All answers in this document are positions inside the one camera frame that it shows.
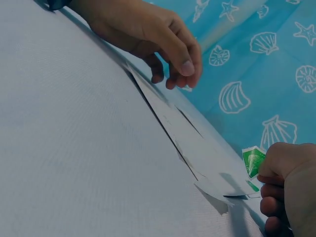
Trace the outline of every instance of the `torn paper piece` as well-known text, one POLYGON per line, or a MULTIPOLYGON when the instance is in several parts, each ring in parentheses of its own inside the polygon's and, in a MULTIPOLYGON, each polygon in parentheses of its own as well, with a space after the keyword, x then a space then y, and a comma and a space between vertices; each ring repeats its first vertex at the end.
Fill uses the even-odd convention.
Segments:
POLYGON ((242 149, 243 162, 245 164, 247 174, 251 179, 258 175, 259 167, 265 157, 266 153, 257 146, 242 149))
POLYGON ((260 193, 249 194, 249 195, 247 195, 247 196, 248 196, 248 198, 261 198, 260 193))

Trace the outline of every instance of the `knuckle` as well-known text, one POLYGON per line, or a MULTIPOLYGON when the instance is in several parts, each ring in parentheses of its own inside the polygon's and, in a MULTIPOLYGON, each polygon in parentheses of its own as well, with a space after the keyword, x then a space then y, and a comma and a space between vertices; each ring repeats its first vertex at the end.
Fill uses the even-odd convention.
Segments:
POLYGON ((274 144, 272 144, 269 149, 267 150, 267 154, 274 154, 275 152, 278 152, 280 149, 282 149, 284 147, 284 143, 283 142, 276 142, 274 144))
POLYGON ((187 53, 188 48, 183 42, 180 42, 178 44, 178 50, 180 51, 180 53, 185 54, 185 53, 187 53))

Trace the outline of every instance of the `green label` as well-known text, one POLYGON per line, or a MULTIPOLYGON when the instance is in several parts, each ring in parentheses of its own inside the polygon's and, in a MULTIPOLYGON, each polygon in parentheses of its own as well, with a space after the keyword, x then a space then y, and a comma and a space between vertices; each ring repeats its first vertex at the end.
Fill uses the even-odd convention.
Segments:
POLYGON ((255 186, 253 183, 251 183, 249 180, 246 180, 247 184, 253 189, 253 191, 258 192, 260 189, 255 186))
POLYGON ((259 172, 259 167, 266 155, 258 147, 242 150, 242 158, 245 163, 247 174, 250 178, 255 177, 259 172))

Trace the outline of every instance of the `white starfish print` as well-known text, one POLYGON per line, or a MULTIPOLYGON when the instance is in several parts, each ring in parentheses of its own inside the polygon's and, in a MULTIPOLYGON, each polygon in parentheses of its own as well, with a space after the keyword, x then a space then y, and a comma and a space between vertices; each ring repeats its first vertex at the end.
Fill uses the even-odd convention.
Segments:
POLYGON ((314 40, 316 40, 316 33, 315 33, 315 27, 313 24, 308 26, 308 28, 305 28, 302 26, 300 23, 295 22, 295 25, 300 29, 300 32, 294 33, 294 37, 299 37, 299 38, 305 38, 308 41, 308 44, 310 46, 314 45, 314 40))
POLYGON ((223 11, 220 14, 219 18, 222 18, 223 16, 227 16, 227 18, 231 21, 234 22, 234 18, 232 16, 232 13, 234 11, 238 11, 239 7, 237 6, 233 6, 233 1, 234 0, 230 0, 230 2, 222 2, 222 7, 223 7, 223 11))

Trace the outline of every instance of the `fabric texture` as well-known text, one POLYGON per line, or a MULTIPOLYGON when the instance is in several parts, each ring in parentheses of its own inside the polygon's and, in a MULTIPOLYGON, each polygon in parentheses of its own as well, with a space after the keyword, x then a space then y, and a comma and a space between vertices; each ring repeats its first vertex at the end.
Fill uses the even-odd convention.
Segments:
POLYGON ((217 39, 203 52, 199 84, 182 92, 239 155, 316 143, 314 0, 153 3, 175 10, 201 45, 217 39))
POLYGON ((1 1, 1 236, 260 236, 247 206, 221 216, 193 185, 138 89, 78 19, 1 1))

